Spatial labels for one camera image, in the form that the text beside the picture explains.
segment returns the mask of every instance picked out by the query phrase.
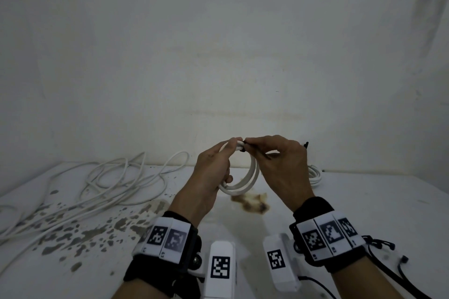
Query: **white device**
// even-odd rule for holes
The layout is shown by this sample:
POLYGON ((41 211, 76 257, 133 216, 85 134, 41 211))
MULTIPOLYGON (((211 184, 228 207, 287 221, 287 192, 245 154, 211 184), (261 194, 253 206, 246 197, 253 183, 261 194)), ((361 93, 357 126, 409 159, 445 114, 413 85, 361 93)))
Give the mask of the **white device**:
POLYGON ((204 299, 233 299, 236 272, 235 245, 229 241, 215 241, 212 243, 205 277, 204 299))
POLYGON ((297 292, 301 287, 293 243, 294 240, 290 240, 285 233, 270 235, 264 239, 265 256, 274 287, 280 292, 297 292))

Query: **skin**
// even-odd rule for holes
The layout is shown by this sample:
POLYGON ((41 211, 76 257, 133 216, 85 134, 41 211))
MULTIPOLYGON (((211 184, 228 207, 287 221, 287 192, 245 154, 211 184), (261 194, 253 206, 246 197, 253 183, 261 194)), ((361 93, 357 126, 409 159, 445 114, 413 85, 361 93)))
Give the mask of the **skin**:
MULTIPOLYGON (((221 181, 232 182, 229 174, 229 157, 234 153, 237 140, 231 138, 227 146, 219 152, 226 141, 199 154, 192 176, 175 196, 169 210, 181 214, 195 227, 212 209, 221 181)), ((261 173, 269 187, 291 210, 298 209, 305 200, 315 196, 310 186, 307 167, 307 150, 297 141, 282 136, 246 138, 245 149, 259 163, 261 173), (268 154, 268 160, 262 153, 268 154)), ((380 271, 364 257, 348 267, 332 274, 342 299, 402 299, 403 297, 385 279, 380 271)), ((123 283, 113 299, 166 299, 164 293, 151 285, 136 279, 123 283)))

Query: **hand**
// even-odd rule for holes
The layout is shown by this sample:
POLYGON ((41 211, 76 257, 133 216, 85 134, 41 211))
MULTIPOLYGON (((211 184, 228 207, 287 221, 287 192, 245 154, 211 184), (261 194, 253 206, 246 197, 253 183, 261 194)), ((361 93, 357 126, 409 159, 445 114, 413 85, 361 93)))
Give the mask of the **hand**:
POLYGON ((223 141, 198 155, 192 176, 173 199, 168 210, 188 219, 195 227, 212 209, 217 197, 218 185, 225 181, 231 183, 229 157, 235 152, 237 140, 241 137, 223 141))
POLYGON ((299 142, 282 136, 246 138, 245 150, 253 155, 261 168, 261 173, 270 188, 281 198, 291 211, 298 209, 305 200, 315 196, 310 186, 307 166, 307 150, 299 142), (279 153, 261 152, 277 150, 279 153))

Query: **wristband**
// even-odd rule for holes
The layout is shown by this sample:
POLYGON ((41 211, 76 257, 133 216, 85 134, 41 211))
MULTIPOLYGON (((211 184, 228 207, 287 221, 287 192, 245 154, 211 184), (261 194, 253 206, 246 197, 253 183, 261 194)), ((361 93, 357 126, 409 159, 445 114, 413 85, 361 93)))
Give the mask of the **wristband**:
POLYGON ((308 264, 335 273, 366 255, 365 240, 323 198, 307 199, 293 217, 290 230, 308 264))
POLYGON ((185 278, 191 260, 200 250, 198 230, 183 216, 166 211, 151 222, 138 241, 123 281, 141 279, 171 298, 175 283, 185 278))

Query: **table surface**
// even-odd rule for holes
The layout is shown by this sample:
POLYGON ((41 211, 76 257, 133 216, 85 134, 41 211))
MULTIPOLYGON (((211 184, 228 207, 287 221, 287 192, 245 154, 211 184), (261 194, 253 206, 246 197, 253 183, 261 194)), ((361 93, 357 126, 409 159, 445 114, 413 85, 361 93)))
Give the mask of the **table surface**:
MULTIPOLYGON (((0 199, 14 203, 27 215, 39 203, 53 174, 73 163, 62 163, 0 199)), ((147 166, 146 174, 158 170, 147 166)), ((70 206, 92 166, 68 171, 51 183, 51 194, 39 213, 70 206)), ((49 234, 41 244, 31 246, 0 277, 0 298, 100 298, 109 299, 121 283, 139 234, 149 220, 161 215, 173 196, 187 181, 193 167, 167 174, 168 186, 157 199, 137 206, 115 206, 94 217, 64 226, 49 234)), ((232 168, 239 180, 247 169, 232 168)), ((145 199, 163 187, 162 181, 141 190, 135 199, 145 199)), ((390 268, 396 269, 402 255, 407 277, 433 299, 446 298, 449 291, 449 195, 411 176, 323 173, 315 194, 346 213, 361 234, 396 244, 395 251, 375 251, 390 268)), ((203 251, 215 240, 236 244, 238 258, 235 298, 326 298, 323 290, 307 281, 299 293, 275 290, 266 263, 262 240, 286 232, 293 222, 291 212, 259 177, 251 194, 266 193, 269 206, 264 214, 250 213, 241 203, 218 193, 212 211, 199 226, 203 251)), ((12 220, 12 212, 0 213, 0 229, 12 220)), ((7 263, 30 238, 8 241, 0 246, 0 266, 7 263)), ((336 296, 338 292, 324 268, 301 262, 304 275, 321 281, 336 296)), ((411 298, 401 291, 406 298, 411 298)))

